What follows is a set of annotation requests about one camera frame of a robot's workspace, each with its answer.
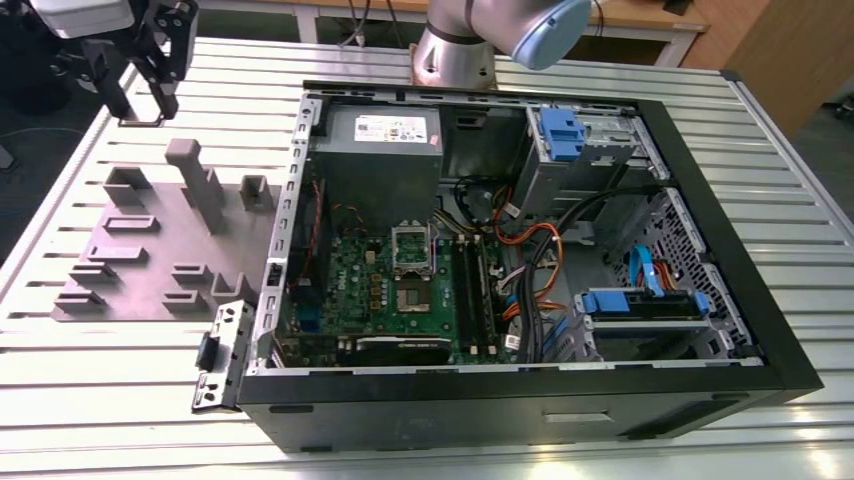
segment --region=metal bracket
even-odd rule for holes
[[[196,367],[201,370],[192,413],[238,412],[237,390],[254,309],[242,300],[221,305],[210,331],[201,337]]]

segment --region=aluminum table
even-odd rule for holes
[[[180,113],[124,128],[100,112],[0,270],[0,475],[126,478],[839,478],[854,471],[854,229],[737,82],[717,72],[497,61],[503,90],[660,100],[826,388],[668,441],[285,455],[241,414],[192,416],[206,323],[49,317],[114,166],[180,181],[162,158],[198,139],[222,183],[281,183],[305,79],[407,83],[389,49],[198,39]],[[133,73],[122,82],[145,96]]]

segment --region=blue plastic latch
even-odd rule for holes
[[[693,301],[696,302],[696,308],[701,315],[708,315],[711,306],[708,305],[708,297],[703,292],[693,292]]]
[[[600,312],[627,312],[628,300],[623,292],[592,292]]]
[[[563,108],[541,108],[539,126],[543,129],[548,157],[555,162],[573,162],[584,148],[584,126],[575,112]]]
[[[628,284],[637,285],[637,270],[643,267],[643,279],[645,280],[645,287],[652,290],[652,294],[656,297],[664,296],[664,290],[657,285],[657,277],[655,276],[655,266],[652,265],[652,254],[649,249],[637,245],[631,249],[631,256],[628,257]]]
[[[581,305],[584,306],[584,313],[596,313],[599,306],[596,305],[596,299],[592,294],[585,293],[581,295]]]
[[[560,319],[560,322],[557,323],[557,325],[555,325],[555,328],[551,329],[551,331],[548,332],[548,335],[545,336],[545,341],[543,342],[543,353],[551,350],[553,343],[557,341],[557,337],[560,336],[560,334],[563,333],[563,331],[567,329],[568,326],[569,326],[569,321],[564,316]]]

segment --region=blue drive bracket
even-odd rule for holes
[[[649,249],[643,245],[636,245],[631,249],[631,256],[628,257],[628,284],[636,286],[637,269],[643,268],[643,279],[645,280],[645,287],[652,290],[652,294],[656,297],[664,296],[664,290],[657,284],[657,277],[655,276],[655,267],[652,265],[652,254]]]
[[[584,126],[575,112],[563,108],[539,110],[539,126],[548,145],[548,158],[555,162],[573,162],[584,148]]]
[[[620,291],[587,292],[581,295],[581,305],[588,315],[596,312],[627,313],[629,311],[625,294]]]

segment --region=gray plastic block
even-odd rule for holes
[[[92,262],[144,263],[148,260],[148,252],[142,247],[101,247],[89,248],[86,258]]]
[[[80,285],[114,283],[116,281],[116,272],[104,262],[77,263],[70,267],[68,276],[70,276]]]
[[[213,297],[216,305],[236,302],[237,300],[245,300],[252,305],[257,304],[257,293],[252,290],[242,272],[237,275],[233,288],[225,282],[225,277],[218,273],[216,274],[213,277],[213,285],[210,286],[210,297]]]
[[[137,167],[114,167],[104,182],[104,191],[116,207],[138,207],[138,190],[150,188],[145,174]]]
[[[245,175],[240,181],[240,198],[246,212],[265,212],[273,209],[272,194],[266,177]]]
[[[201,214],[201,219],[213,234],[222,227],[221,212],[221,186],[218,180],[209,180],[210,173],[205,175],[198,163],[201,147],[192,139],[173,138],[165,150],[165,161],[177,167],[186,184],[186,192],[192,199],[192,205]]]
[[[104,299],[92,290],[62,292],[53,304],[65,313],[100,312],[106,306]]]
[[[157,218],[153,215],[116,215],[106,217],[104,230],[109,233],[145,233],[160,230]]]
[[[162,294],[162,306],[172,313],[206,312],[208,304],[194,290],[176,290]]]
[[[176,263],[170,275],[180,285],[206,284],[213,276],[204,263]]]
[[[222,229],[216,235],[210,235],[200,212],[189,208],[184,201],[181,187],[181,183],[152,183],[150,188],[136,190],[140,206],[124,206],[118,209],[108,205],[104,208],[80,261],[89,262],[88,253],[93,247],[97,247],[96,256],[102,253],[114,255],[116,251],[110,249],[118,248],[118,252],[124,252],[121,256],[129,258],[133,258],[133,252],[142,249],[146,260],[140,263],[114,261],[114,259],[102,261],[101,263],[116,274],[113,282],[88,282],[82,285],[70,278],[64,291],[78,292],[81,289],[90,289],[108,307],[101,309],[70,307],[68,312],[57,307],[50,314],[56,320],[209,322],[210,311],[217,304],[210,294],[216,273],[221,274],[228,282],[236,281],[242,273],[249,285],[249,290],[244,289],[244,294],[260,292],[274,210],[246,212],[238,191],[240,185],[222,184]],[[280,187],[269,188],[274,199],[278,196]],[[106,219],[124,215],[154,217],[158,230],[108,232],[102,228]],[[186,266],[188,270],[174,271],[174,267],[180,265]],[[169,311],[162,304],[164,293],[182,289],[198,292],[198,296],[209,306],[206,310],[186,309],[184,311],[176,307],[174,311]]]

